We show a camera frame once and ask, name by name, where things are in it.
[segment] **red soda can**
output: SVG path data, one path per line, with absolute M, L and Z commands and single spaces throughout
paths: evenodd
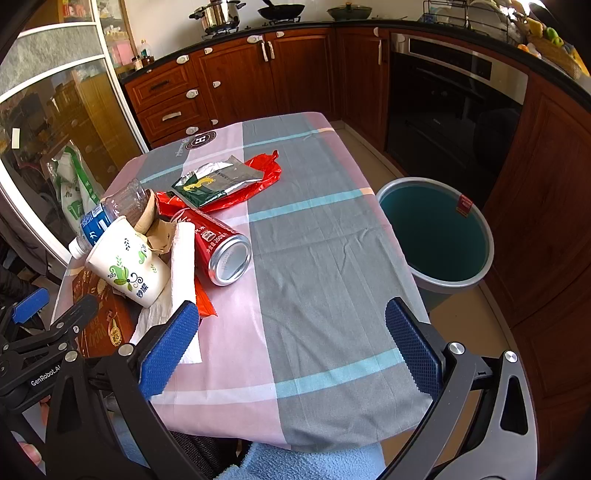
M 248 268 L 252 258 L 249 239 L 225 223 L 192 208 L 180 210 L 171 221 L 195 225 L 195 260 L 216 285 L 234 283 Z

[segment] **floor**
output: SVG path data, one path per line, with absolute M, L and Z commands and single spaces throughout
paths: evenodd
M 400 176 L 400 172 L 389 166 L 388 160 L 383 157 L 380 160 L 379 153 L 367 143 L 364 144 L 355 132 L 344 125 L 334 127 L 374 192 Z M 509 349 L 509 342 L 501 327 L 504 320 L 495 316 L 493 307 L 480 287 L 450 297 L 435 308 L 430 317 L 431 323 L 445 340 L 461 342 L 473 353 L 500 356 L 504 350 Z M 470 393 L 462 416 L 439 458 L 439 463 L 455 456 L 470 425 L 478 398 L 478 392 Z M 387 464 L 393 460 L 411 434 L 412 432 L 405 432 L 382 442 Z

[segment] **blue gripper pad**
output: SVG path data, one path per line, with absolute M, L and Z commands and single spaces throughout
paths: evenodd
M 139 390 L 146 400 L 161 394 L 199 326 L 199 311 L 185 301 L 170 318 L 167 330 L 140 365 Z
M 386 327 L 396 342 L 419 391 L 435 400 L 441 389 L 441 364 L 406 312 L 395 299 L 386 307 Z
M 39 288 L 14 307 L 12 321 L 14 323 L 25 323 L 48 303 L 49 292 L 46 288 Z

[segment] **paper towel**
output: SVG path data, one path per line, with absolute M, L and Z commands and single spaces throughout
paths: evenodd
M 195 225 L 179 222 L 174 232 L 170 260 L 170 280 L 149 309 L 142 309 L 130 342 L 137 344 L 154 325 L 166 323 L 185 301 L 195 303 Z M 201 363 L 199 333 L 195 334 L 180 363 Z

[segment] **pot lid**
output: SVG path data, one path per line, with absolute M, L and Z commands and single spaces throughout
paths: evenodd
M 371 10 L 371 7 L 366 7 L 365 5 L 353 5 L 350 2 L 347 2 L 344 5 L 340 5 L 338 7 L 329 8 L 330 10 L 341 10 L 341 9 L 351 9 L 351 10 Z

